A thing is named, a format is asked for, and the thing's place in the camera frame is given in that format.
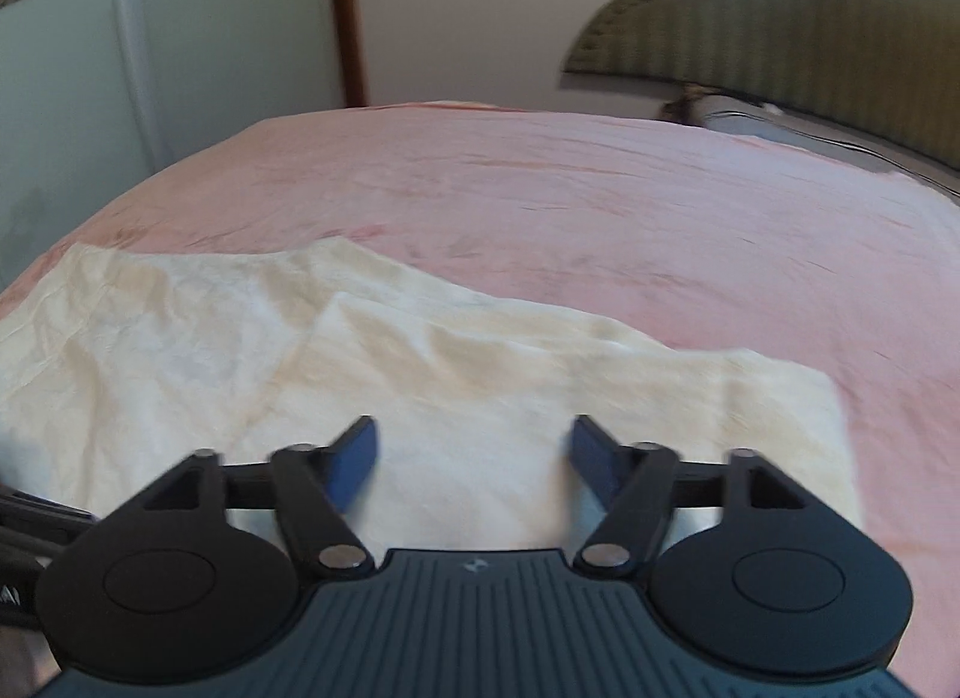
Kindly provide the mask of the cream white pants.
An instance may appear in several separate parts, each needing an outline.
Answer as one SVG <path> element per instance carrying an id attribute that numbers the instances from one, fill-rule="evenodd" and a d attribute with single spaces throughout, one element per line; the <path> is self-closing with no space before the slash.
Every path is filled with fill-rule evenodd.
<path id="1" fill-rule="evenodd" d="M 674 350 L 610 317 L 493 298 L 345 239 L 272 254 L 76 244 L 2 322 L 2 477 L 110 513 L 187 454 L 260 461 L 368 415 L 353 511 L 375 552 L 574 547 L 596 519 L 574 418 L 693 461 L 758 451 L 851 521 L 827 375 Z"/>

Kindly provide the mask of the pink bed blanket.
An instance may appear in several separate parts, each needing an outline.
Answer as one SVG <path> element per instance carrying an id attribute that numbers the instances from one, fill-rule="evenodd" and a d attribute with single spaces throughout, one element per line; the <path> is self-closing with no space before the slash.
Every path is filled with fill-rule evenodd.
<path id="1" fill-rule="evenodd" d="M 958 690 L 958 210 L 804 150 L 607 116 L 401 104 L 269 119 L 130 189 L 76 244 L 272 254 L 326 239 L 493 298 L 610 317 L 674 350 L 828 376 L 859 524 L 907 570 L 893 668 Z"/>

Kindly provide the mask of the white wardrobe doors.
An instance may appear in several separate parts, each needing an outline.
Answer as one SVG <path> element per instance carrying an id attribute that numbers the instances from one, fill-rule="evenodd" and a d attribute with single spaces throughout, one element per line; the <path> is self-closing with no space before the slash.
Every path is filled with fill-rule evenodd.
<path id="1" fill-rule="evenodd" d="M 2 275 L 135 184 L 343 101 L 332 0 L 2 0 Z"/>

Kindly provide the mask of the olive green padded headboard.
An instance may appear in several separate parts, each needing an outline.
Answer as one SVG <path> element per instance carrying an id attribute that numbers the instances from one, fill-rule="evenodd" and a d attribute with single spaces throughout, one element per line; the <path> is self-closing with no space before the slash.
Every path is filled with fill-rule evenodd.
<path id="1" fill-rule="evenodd" d="M 612 0 L 565 69 L 720 88 L 958 165 L 958 0 Z"/>

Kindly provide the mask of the brown wooden door frame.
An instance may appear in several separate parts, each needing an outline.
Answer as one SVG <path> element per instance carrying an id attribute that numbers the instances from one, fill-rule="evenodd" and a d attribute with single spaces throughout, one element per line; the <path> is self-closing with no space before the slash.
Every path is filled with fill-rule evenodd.
<path id="1" fill-rule="evenodd" d="M 343 101 L 348 108 L 363 108 L 368 104 L 368 87 L 361 56 L 358 0 L 332 0 L 332 14 Z"/>

